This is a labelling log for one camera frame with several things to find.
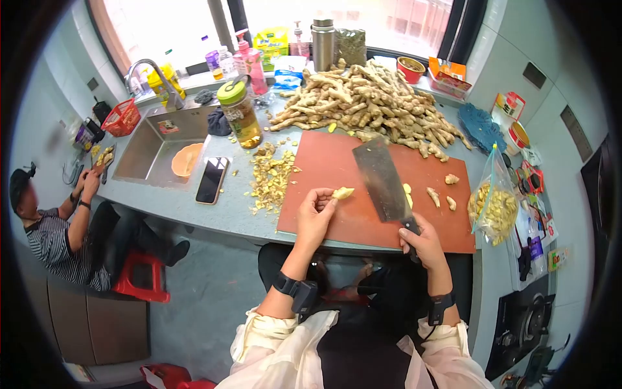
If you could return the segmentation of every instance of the pile of ginger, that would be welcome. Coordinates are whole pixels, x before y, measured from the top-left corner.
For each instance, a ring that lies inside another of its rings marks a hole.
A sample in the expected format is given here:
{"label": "pile of ginger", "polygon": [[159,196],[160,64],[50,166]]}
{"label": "pile of ginger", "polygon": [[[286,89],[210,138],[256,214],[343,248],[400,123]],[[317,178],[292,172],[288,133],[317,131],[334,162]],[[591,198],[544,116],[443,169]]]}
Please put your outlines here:
{"label": "pile of ginger", "polygon": [[433,154],[441,162],[449,157],[439,146],[447,148],[458,137],[469,150],[464,134],[445,120],[434,108],[430,93],[415,92],[401,70],[390,71],[374,60],[365,66],[352,65],[340,59],[329,72],[311,75],[305,69],[306,86],[281,92],[290,99],[285,109],[272,119],[270,131],[294,125],[316,129],[333,123],[363,142],[383,138],[418,149],[423,158]]}

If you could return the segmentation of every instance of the red basket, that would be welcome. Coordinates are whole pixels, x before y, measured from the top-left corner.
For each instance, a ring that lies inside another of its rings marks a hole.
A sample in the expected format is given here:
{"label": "red basket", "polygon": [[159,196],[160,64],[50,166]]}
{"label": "red basket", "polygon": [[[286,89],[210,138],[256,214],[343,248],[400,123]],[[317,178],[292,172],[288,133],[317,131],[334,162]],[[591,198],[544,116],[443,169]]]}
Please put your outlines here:
{"label": "red basket", "polygon": [[113,136],[130,135],[141,119],[141,114],[134,104],[134,98],[117,104],[108,114],[102,128]]}

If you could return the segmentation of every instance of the gray countertop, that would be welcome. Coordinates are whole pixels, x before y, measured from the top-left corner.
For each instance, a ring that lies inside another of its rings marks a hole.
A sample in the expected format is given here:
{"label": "gray countertop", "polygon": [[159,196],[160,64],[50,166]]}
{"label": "gray countertop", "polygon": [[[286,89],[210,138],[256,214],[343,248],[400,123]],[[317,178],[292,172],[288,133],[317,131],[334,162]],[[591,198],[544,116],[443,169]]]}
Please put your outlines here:
{"label": "gray countertop", "polygon": [[[281,110],[285,99],[276,98],[276,102],[270,107],[273,113]],[[441,106],[437,103],[446,119],[458,125],[457,108],[455,103],[446,101]],[[142,118],[151,108],[160,106],[159,103],[140,108]],[[263,110],[257,113],[261,128],[269,126]],[[292,146],[292,141],[300,141],[302,130],[290,127],[272,133],[263,131],[264,141],[276,143],[279,140],[288,141],[277,150],[277,156],[285,150],[296,153],[297,147]],[[265,210],[260,210],[256,216],[252,216],[249,207],[254,205],[254,197],[244,196],[251,190],[249,181],[253,180],[250,154],[240,147],[238,143],[231,143],[227,137],[208,136],[202,149],[202,157],[197,160],[188,184],[183,188],[154,187],[135,182],[112,179],[116,165],[120,160],[129,140],[133,134],[122,138],[112,138],[106,135],[102,146],[106,147],[116,142],[116,157],[109,168],[109,179],[106,185],[101,185],[98,195],[115,203],[123,204],[160,218],[173,220],[188,226],[204,228],[214,232],[225,233],[244,237],[253,241],[276,241],[292,243],[295,235],[292,233],[275,232],[277,215],[265,215]],[[466,162],[468,180],[471,188],[476,187],[481,179],[486,156],[477,150],[467,150],[461,142],[451,145],[445,152],[457,159]],[[195,201],[202,172],[205,168],[206,157],[227,157],[231,165],[223,182],[224,193],[221,193],[215,205],[199,204]],[[239,170],[237,176],[232,176],[234,170]],[[340,241],[327,240],[324,245],[330,248],[347,250],[393,250],[377,246],[355,245]],[[471,356],[482,368],[486,367],[490,354],[496,325],[498,299],[505,294],[511,293],[512,282],[510,279],[510,262],[505,245],[492,247],[482,242],[479,235],[476,236],[477,251],[473,255],[473,300],[471,304],[471,318],[469,328],[469,349]]]}

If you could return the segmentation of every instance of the glass jar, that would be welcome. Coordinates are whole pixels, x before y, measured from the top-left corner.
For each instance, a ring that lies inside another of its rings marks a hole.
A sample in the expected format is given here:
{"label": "glass jar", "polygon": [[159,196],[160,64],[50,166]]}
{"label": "glass jar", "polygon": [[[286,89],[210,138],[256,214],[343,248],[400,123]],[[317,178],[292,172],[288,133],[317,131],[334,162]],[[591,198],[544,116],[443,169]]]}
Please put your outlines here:
{"label": "glass jar", "polygon": [[220,106],[229,122],[239,145],[245,149],[254,149],[261,144],[262,135],[255,117],[250,96],[246,93],[246,85],[250,82],[248,74],[239,75],[233,81],[225,83],[216,92]]}

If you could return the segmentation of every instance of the orange bowl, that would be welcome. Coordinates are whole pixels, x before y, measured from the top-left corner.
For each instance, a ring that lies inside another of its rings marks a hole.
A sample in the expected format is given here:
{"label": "orange bowl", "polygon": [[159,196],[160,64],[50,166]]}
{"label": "orange bowl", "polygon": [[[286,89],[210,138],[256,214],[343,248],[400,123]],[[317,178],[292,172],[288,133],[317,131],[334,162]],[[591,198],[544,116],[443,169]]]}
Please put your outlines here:
{"label": "orange bowl", "polygon": [[181,149],[170,164],[170,168],[179,177],[190,177],[192,168],[197,162],[203,143],[195,143]]}
{"label": "orange bowl", "polygon": [[425,73],[425,66],[423,66],[421,62],[408,57],[398,57],[397,68],[404,72],[406,81],[408,81],[409,84],[416,84],[419,82],[421,75]]}

